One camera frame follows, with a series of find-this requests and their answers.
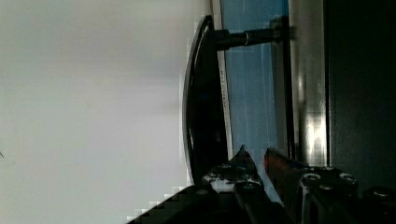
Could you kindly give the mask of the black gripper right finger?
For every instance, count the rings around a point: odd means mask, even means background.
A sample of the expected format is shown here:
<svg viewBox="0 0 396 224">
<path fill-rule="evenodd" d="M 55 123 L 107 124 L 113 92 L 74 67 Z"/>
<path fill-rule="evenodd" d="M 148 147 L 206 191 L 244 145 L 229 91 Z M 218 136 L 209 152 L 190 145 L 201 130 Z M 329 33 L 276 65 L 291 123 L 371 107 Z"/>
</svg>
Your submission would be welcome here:
<svg viewBox="0 0 396 224">
<path fill-rule="evenodd" d="M 274 148 L 265 153 L 263 166 L 295 224 L 354 222 L 347 211 L 358 200 L 359 183 L 353 175 L 330 166 L 309 166 Z"/>
</svg>

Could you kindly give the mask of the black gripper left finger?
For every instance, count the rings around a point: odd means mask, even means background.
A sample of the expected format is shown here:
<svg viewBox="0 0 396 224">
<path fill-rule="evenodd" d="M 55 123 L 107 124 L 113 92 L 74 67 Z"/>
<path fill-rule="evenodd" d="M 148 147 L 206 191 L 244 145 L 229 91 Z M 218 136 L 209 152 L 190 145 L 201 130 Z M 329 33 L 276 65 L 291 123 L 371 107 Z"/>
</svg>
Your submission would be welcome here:
<svg viewBox="0 0 396 224">
<path fill-rule="evenodd" d="M 204 174 L 201 193 L 229 193 L 233 192 L 237 184 L 247 184 L 263 190 L 258 169 L 244 145 L 229 161 L 211 168 Z"/>
</svg>

